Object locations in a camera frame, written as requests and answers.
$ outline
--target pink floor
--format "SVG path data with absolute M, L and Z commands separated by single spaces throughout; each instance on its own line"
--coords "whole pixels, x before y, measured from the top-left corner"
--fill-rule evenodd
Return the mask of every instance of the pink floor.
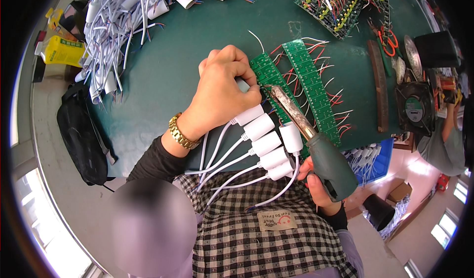
M 385 199 L 387 195 L 402 182 L 409 183 L 413 188 L 407 213 L 414 211 L 421 201 L 430 193 L 435 185 L 440 171 L 426 163 L 418 151 L 396 150 L 392 152 L 392 159 L 388 173 L 385 177 L 358 187 L 355 192 L 347 198 L 346 211 L 359 207 L 371 194 L 377 194 Z

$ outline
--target black fan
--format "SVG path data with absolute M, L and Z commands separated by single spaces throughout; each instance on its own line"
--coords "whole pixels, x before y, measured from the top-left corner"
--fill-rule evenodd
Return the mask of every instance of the black fan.
M 398 121 L 405 131 L 431 137 L 435 131 L 435 105 L 426 82 L 402 83 L 395 87 Z

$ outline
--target watch band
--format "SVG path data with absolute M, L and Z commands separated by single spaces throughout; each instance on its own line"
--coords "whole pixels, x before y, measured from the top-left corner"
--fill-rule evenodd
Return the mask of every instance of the watch band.
M 200 139 L 197 141 L 191 141 L 184 137 L 181 132 L 179 131 L 178 127 L 176 126 L 176 120 L 181 116 L 182 113 L 177 113 L 174 117 L 171 118 L 169 121 L 169 128 L 171 132 L 171 136 L 178 142 L 181 146 L 188 150 L 195 149 L 196 146 L 199 145 Z

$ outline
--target yellow package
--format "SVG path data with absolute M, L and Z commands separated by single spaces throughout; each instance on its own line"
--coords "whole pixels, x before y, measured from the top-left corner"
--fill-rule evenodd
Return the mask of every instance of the yellow package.
M 79 60 L 84 51 L 85 46 L 82 42 L 65 40 L 54 35 L 47 41 L 38 42 L 35 55 L 41 56 L 46 64 L 67 64 L 82 67 Z

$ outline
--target hand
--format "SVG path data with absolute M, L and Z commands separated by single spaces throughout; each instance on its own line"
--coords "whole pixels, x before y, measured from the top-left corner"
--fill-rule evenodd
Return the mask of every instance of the hand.
M 233 45 L 212 50 L 199 64 L 199 75 L 193 101 L 177 121 L 181 133 L 190 140 L 197 140 L 262 100 L 247 56 Z M 236 76 L 250 86 L 247 93 L 240 91 L 234 80 Z
M 334 203 L 331 201 L 319 177 L 315 174 L 308 174 L 312 170 L 313 161 L 311 160 L 311 157 L 307 157 L 306 160 L 304 160 L 304 163 L 300 166 L 299 174 L 296 179 L 303 180 L 306 177 L 308 188 L 313 197 L 313 202 L 320 207 L 325 215 L 333 216 L 340 210 L 341 202 Z

